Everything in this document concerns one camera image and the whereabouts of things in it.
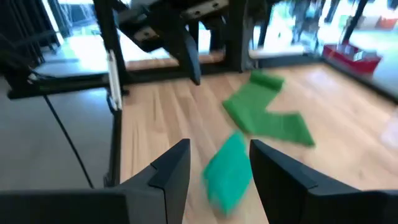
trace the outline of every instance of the black cable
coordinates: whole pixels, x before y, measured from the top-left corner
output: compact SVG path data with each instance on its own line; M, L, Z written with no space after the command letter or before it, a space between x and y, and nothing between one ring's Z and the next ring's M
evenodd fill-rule
M93 185L93 183L92 183L92 181L91 181L91 179L90 179L90 176L89 176L88 173L87 173L87 170L86 170L86 167L85 167L83 161L81 160L81 157L80 157L80 155L79 155L79 152L76 150L75 145L73 144L73 142L72 142L72 140L71 140L71 138L70 138L70 136L69 136L67 130L65 129L64 125L62 124L61 119L59 118L57 112L55 111L54 107L52 106L52 104L51 104L49 98L47 97L47 95L44 95L43 97L44 97L45 102L46 102L47 105L49 106L49 108L50 108L50 110L51 110L51 113L54 115L54 118L57 120L58 125L61 127L61 130L62 130L62 132L63 132L63 135L64 135L64 136L66 137L66 139L68 140L68 143L69 143L70 147L72 148L72 151L73 151L73 153L75 154L75 157L76 157L76 159L78 160L79 165L80 165L80 167L81 167L81 169L82 169L82 171L83 171L83 173L84 173L84 175L85 175L85 177L86 177L86 180L87 180L87 182L88 182L88 185L90 186L90 188L93 189L93 188L94 188L94 185Z

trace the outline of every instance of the red basket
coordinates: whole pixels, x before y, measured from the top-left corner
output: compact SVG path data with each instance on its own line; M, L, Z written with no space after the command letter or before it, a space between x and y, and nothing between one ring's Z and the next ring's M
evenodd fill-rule
M351 44L326 44L323 47L324 57L342 62L360 75L373 74L381 61L381 57L377 55L365 58L358 57L366 53L368 52Z

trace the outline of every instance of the wooden floor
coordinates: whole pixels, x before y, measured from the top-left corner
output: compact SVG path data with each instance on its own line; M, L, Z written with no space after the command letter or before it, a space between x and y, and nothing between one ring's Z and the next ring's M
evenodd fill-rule
M286 79L269 105L273 111L299 111L317 144L306 148L274 139L266 144L304 164L359 189L398 189L398 149L383 145L394 105L326 65L278 68ZM191 141L191 179L184 223L267 223L252 182L242 203L228 218L207 202L201 172L225 139L237 129L221 102L249 74L221 74L130 86L124 99L121 178L126 180L181 140Z

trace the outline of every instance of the green cloth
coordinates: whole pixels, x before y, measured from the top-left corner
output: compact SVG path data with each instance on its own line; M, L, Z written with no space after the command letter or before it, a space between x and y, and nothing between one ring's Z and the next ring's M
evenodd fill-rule
M252 71L250 81L224 101L223 106L244 132L314 146L301 114L266 111L283 82L279 77Z
M207 196L212 205L228 215L243 197L252 172L243 134L232 134L203 171Z

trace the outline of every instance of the metal pole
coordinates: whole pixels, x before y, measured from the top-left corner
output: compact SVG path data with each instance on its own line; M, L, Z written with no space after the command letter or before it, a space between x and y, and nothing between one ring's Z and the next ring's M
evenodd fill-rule
M95 13L101 30L101 36L104 40L104 46L107 53L113 51L116 65L118 68L118 75L120 80L120 87L127 80L127 71L124 64L123 54L119 42L118 30L116 29L113 8L110 0L94 0Z
M266 41L266 35L267 35L267 29L269 25L269 21L271 19L271 11L272 7L274 5L270 4L267 6L267 11L265 15L265 21L261 24L261 31L260 31L260 37L259 37L259 43L257 44L257 48L261 48L264 46L264 42Z
M188 28L193 40L197 43L197 50L199 50L199 22L189 23Z
M346 32L344 34L343 41L342 41L343 43L349 41L349 38L353 34L355 27L358 25L358 21L362 16L362 13L366 6L366 3L368 3L368 0L359 0L358 8L355 12L355 15L352 18L351 22L349 23L349 25L346 29Z

